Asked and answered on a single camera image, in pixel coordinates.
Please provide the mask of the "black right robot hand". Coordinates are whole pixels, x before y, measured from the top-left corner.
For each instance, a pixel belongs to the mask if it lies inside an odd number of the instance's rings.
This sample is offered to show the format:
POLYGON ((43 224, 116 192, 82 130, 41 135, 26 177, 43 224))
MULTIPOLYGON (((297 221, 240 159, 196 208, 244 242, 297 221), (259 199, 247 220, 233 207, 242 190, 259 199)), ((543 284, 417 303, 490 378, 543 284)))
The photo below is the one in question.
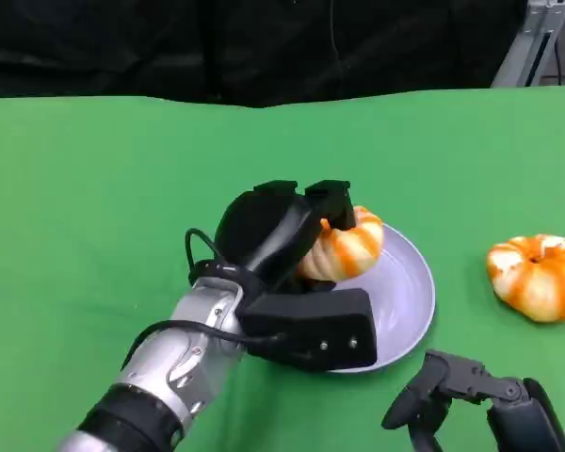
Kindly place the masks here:
POLYGON ((491 401, 487 422, 499 451, 565 451, 564 429, 537 380, 495 377, 479 361, 433 349, 381 426, 406 427, 415 451, 441 451, 436 433, 455 400, 474 405, 491 401))

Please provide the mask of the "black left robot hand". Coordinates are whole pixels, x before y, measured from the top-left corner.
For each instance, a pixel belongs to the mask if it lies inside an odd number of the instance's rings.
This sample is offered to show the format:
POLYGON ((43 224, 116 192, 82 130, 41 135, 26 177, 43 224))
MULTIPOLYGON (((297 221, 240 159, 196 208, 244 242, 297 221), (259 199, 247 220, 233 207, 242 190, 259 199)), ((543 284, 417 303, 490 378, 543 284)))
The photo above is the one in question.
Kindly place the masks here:
POLYGON ((324 231, 323 219, 340 230, 356 225, 350 182, 322 180, 302 193, 297 188, 291 180, 255 186, 233 200, 217 227, 216 248, 224 260, 269 289, 293 278, 324 231))

